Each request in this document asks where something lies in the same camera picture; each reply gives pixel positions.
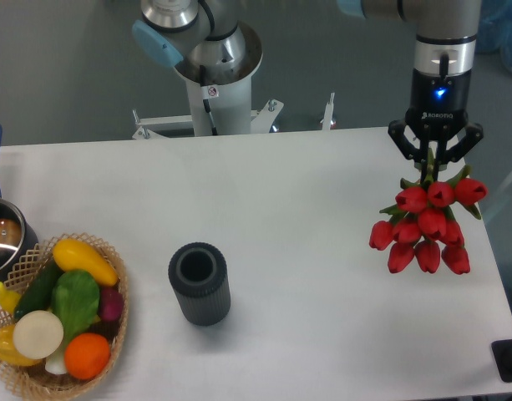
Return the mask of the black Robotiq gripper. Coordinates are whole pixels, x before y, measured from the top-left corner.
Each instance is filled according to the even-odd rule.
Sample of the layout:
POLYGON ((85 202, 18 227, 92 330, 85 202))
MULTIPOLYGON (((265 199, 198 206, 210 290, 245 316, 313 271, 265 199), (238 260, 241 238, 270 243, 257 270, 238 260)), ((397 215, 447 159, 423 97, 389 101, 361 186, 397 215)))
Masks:
POLYGON ((481 124, 468 123, 467 103, 472 73, 447 76, 427 75, 413 71, 407 123, 403 119, 388 125, 388 134, 406 160, 416 169, 425 171, 428 161, 428 141, 438 143, 438 169, 464 158, 483 138, 481 124), (416 147, 405 135, 409 127, 419 141, 416 147), (464 129, 461 140, 450 148, 448 140, 464 129))

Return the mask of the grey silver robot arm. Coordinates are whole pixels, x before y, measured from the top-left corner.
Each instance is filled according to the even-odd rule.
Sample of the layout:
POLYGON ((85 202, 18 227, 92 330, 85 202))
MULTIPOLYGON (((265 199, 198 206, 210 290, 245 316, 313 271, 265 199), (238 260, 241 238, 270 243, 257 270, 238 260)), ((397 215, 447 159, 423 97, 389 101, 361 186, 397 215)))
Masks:
MULTIPOLYGON (((461 160, 482 138, 466 107, 479 30, 478 1, 341 1, 359 18, 417 26, 410 105, 388 127, 403 156, 424 175, 461 160)), ((132 34, 142 51, 185 81, 195 134, 256 131, 251 78, 261 40, 238 17, 235 1, 143 1, 132 34)))

